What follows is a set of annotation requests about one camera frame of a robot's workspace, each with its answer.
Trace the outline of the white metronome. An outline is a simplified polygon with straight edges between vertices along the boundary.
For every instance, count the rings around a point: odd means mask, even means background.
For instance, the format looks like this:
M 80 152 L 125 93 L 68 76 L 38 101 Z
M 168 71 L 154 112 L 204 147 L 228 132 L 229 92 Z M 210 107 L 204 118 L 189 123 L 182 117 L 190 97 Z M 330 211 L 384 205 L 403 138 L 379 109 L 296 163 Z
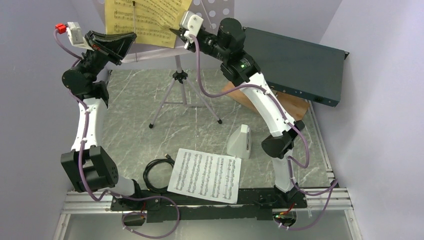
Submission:
M 249 159 L 252 150 L 251 129 L 247 124 L 241 124 L 229 137 L 226 153 L 240 159 Z

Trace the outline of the yellow sheet music book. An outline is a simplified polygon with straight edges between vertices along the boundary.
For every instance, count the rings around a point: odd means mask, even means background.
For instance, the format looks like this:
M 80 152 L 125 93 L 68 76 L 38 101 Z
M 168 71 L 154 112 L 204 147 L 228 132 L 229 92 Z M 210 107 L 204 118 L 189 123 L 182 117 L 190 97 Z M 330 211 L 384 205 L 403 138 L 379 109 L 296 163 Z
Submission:
M 137 44 L 174 48 L 180 20 L 191 0 L 106 0 L 107 34 L 135 33 Z

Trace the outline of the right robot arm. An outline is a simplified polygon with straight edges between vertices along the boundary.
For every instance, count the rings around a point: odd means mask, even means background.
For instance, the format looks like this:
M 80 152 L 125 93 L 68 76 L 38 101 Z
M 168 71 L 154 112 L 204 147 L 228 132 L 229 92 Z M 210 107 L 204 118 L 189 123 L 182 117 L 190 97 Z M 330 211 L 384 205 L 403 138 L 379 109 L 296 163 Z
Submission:
M 296 138 L 301 138 L 309 157 L 307 140 L 301 133 L 302 121 L 296 121 L 277 100 L 268 86 L 254 58 L 244 50 L 246 39 L 241 23 L 234 18 L 221 20 L 217 34 L 207 32 L 203 18 L 186 11 L 178 30 L 172 30 L 184 43 L 184 48 L 211 56 L 221 61 L 220 69 L 225 78 L 251 101 L 265 121 L 270 135 L 261 143 L 264 152 L 272 158 L 275 175 L 275 200 L 282 207 L 289 207 L 300 188 L 293 174 L 293 148 Z

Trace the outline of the white perforated music stand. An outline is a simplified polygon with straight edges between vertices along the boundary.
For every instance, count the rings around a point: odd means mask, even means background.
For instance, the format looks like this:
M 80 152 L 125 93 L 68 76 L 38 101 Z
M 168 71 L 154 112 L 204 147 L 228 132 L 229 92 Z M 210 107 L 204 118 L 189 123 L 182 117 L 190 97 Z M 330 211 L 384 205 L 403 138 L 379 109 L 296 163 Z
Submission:
M 216 32 L 218 29 L 218 22 L 225 17 L 234 16 L 235 2 L 233 0 L 192 0 L 189 10 L 197 13 L 199 17 L 208 20 L 209 26 L 206 28 L 209 31 Z M 167 57 L 174 57 L 176 64 L 176 71 L 172 75 L 172 80 L 168 85 L 166 93 L 157 108 L 155 115 L 149 124 L 149 128 L 154 127 L 159 113 L 164 105 L 182 105 L 188 108 L 201 108 L 206 107 L 216 119 L 218 124 L 222 124 L 222 120 L 218 117 L 212 107 L 204 99 L 200 91 L 195 87 L 194 83 L 189 79 L 188 74 L 183 70 L 181 64 L 181 55 L 187 54 L 188 51 L 184 48 L 184 43 L 180 39 L 176 39 L 173 48 L 154 46 L 149 44 L 134 44 L 130 53 L 123 59 L 124 64 L 138 63 L 141 61 L 151 59 L 161 59 Z M 181 92 L 181 102 L 169 102 L 167 98 L 171 93 L 174 85 L 179 84 Z M 201 100 L 201 104 L 189 104 L 187 102 L 185 86 L 189 86 L 196 96 Z

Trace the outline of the white sheet music page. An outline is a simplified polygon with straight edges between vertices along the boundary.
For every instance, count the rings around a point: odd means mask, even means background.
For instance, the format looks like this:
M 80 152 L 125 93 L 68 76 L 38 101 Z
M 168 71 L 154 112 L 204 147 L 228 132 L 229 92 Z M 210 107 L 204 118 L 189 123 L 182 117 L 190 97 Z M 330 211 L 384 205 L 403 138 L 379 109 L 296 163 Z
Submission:
M 236 204 L 242 159 L 179 148 L 167 191 L 202 200 Z

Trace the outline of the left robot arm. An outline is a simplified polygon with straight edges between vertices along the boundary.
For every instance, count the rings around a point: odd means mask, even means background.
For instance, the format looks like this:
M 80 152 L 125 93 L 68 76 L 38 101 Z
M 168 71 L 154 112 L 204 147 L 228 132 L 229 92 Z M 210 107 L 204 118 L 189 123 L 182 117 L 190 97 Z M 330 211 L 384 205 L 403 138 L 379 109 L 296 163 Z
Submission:
M 78 128 L 70 152 L 63 153 L 61 165 L 73 188 L 100 201 L 94 192 L 101 190 L 117 198 L 131 210 L 144 203 L 140 186 L 134 179 L 119 174 L 118 167 L 102 146 L 104 118 L 109 106 L 105 81 L 98 74 L 111 62 L 120 65 L 134 43 L 134 32 L 102 34 L 89 31 L 83 38 L 87 48 L 70 69 L 62 75 L 62 83 L 78 103 Z

